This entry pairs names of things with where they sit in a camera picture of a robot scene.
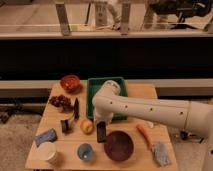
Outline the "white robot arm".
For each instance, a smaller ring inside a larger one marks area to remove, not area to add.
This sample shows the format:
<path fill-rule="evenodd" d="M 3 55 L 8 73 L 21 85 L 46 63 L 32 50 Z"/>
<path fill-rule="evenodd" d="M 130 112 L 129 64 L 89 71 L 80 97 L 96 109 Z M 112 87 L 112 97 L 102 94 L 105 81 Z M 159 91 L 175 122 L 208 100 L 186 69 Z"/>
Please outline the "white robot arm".
<path fill-rule="evenodd" d="M 107 80 L 93 96 L 96 123 L 110 123 L 114 113 L 179 128 L 208 140 L 202 171 L 213 171 L 213 105 L 194 101 L 120 96 L 117 82 Z"/>

